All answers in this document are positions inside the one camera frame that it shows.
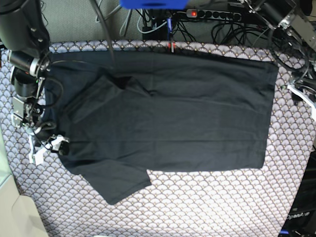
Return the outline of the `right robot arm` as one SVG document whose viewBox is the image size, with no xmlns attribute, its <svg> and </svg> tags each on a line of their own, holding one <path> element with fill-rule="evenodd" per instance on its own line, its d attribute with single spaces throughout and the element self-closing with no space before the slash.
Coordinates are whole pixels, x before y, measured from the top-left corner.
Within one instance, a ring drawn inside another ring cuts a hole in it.
<svg viewBox="0 0 316 237">
<path fill-rule="evenodd" d="M 42 164 L 46 152 L 66 154 L 69 139 L 53 133 L 55 122 L 41 119 L 46 109 L 60 101 L 64 88 L 47 74 L 51 65 L 50 36 L 42 19 L 40 1 L 2 0 L 0 40 L 9 50 L 7 60 L 13 66 L 10 83 L 16 95 L 12 99 L 11 121 L 29 136 L 29 162 Z M 47 81 L 56 83 L 60 92 L 54 102 L 41 105 L 39 100 Z"/>
</svg>

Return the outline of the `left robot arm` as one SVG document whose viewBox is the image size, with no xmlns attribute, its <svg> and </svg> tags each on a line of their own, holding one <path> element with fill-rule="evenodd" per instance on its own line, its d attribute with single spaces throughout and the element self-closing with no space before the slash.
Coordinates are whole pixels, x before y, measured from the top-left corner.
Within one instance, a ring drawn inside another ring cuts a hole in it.
<svg viewBox="0 0 316 237">
<path fill-rule="evenodd" d="M 316 30 L 298 7 L 294 0 L 242 0 L 241 4 L 264 22 L 269 30 L 268 47 L 273 59 L 285 69 L 294 74 L 294 79 L 288 84 L 295 96 L 310 106 L 312 115 L 316 113 L 316 101 L 311 95 L 316 94 Z M 295 69 L 287 65 L 276 54 L 272 44 L 273 36 L 282 30 L 287 42 L 299 51 L 304 59 L 304 65 Z"/>
</svg>

